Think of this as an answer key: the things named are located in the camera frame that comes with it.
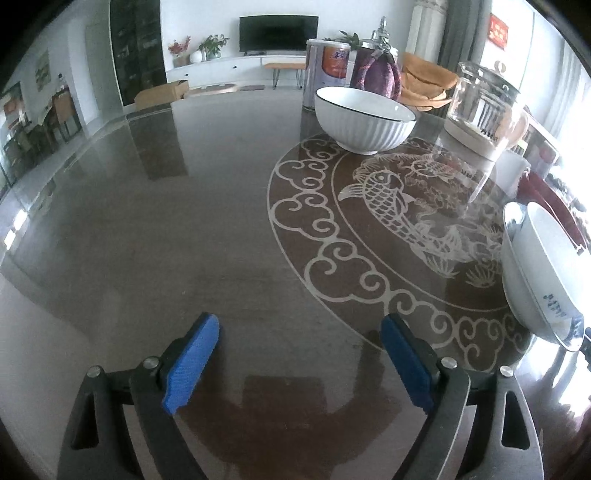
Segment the plain white bowl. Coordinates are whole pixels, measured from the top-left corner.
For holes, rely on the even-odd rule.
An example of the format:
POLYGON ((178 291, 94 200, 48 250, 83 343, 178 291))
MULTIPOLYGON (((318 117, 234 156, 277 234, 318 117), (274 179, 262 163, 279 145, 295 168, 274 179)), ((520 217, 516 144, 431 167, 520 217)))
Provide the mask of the plain white bowl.
POLYGON ((512 313, 537 337, 578 351, 590 316, 589 256, 536 202, 507 203, 502 220, 502 283, 512 313))

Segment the ribbed white bowl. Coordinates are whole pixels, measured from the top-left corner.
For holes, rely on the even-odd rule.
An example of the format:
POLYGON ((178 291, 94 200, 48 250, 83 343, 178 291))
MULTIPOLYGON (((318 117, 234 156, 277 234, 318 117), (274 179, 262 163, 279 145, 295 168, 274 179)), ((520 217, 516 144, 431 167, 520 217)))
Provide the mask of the ribbed white bowl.
POLYGON ((315 91, 322 130, 346 151, 375 155, 401 145, 418 120, 410 108, 385 96, 349 87, 315 91))

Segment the stacked red heart plates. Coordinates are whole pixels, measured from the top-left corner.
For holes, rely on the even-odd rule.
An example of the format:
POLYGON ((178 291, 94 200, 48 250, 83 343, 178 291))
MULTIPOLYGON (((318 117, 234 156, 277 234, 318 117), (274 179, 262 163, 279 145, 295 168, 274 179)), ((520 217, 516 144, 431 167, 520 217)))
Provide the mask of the stacked red heart plates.
POLYGON ((546 209, 563 227, 577 250, 586 250, 588 242, 565 203, 534 171, 527 169, 518 183, 517 201, 536 202, 546 209))

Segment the glass kettle with lid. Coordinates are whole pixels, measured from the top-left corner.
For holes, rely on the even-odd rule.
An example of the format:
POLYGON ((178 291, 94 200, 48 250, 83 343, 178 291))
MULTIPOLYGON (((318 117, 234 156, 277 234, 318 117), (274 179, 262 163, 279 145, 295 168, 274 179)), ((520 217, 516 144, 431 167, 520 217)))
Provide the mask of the glass kettle with lid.
POLYGON ((477 155, 497 160, 525 136, 530 121, 518 89, 476 63, 458 64, 445 131, 477 155))

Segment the orange cushioned chair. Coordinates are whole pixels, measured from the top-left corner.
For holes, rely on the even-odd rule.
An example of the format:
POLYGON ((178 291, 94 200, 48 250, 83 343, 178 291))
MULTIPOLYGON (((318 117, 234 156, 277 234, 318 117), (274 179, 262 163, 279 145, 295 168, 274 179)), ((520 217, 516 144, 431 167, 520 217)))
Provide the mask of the orange cushioned chair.
POLYGON ((424 112, 447 106, 459 82, 456 73, 408 52, 403 54, 401 79, 400 102, 424 112))

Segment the cardboard box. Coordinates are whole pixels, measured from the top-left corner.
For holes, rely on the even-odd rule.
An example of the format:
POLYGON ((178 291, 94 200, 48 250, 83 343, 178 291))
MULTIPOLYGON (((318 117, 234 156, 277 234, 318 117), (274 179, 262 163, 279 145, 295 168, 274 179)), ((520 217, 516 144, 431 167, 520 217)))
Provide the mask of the cardboard box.
POLYGON ((142 90, 134 98, 135 110, 140 111, 181 100, 188 90, 187 80, 174 81, 142 90))

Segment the wooden bench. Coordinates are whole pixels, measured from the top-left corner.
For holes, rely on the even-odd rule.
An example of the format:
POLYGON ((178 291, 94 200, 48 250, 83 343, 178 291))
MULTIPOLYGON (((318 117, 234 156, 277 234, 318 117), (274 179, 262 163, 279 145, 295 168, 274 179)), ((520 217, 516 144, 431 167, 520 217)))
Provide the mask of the wooden bench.
POLYGON ((286 63, 286 62, 274 62, 274 63, 266 63, 263 65, 263 68, 266 70, 270 70, 271 74, 273 75, 273 80, 271 81, 271 87, 276 89, 279 86, 280 82, 280 75, 283 71, 290 71, 294 73, 295 83, 297 84, 297 89, 304 88, 304 70, 305 70, 305 63, 298 62, 298 63, 286 63))

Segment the dark glass cabinet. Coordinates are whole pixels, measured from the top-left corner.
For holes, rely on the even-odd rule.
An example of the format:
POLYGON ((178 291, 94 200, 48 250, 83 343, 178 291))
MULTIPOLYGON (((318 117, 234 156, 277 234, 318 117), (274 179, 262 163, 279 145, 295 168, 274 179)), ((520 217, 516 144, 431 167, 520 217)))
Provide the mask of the dark glass cabinet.
POLYGON ((160 1, 112 0, 110 39, 122 105, 166 82, 162 55, 160 1))

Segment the black television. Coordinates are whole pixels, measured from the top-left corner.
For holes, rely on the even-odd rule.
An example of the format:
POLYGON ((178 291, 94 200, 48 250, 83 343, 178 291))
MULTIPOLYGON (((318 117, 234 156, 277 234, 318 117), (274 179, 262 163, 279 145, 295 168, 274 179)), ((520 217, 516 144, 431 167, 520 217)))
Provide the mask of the black television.
POLYGON ((239 18, 238 46, 242 53, 304 51, 318 34, 318 16, 264 14, 239 18))

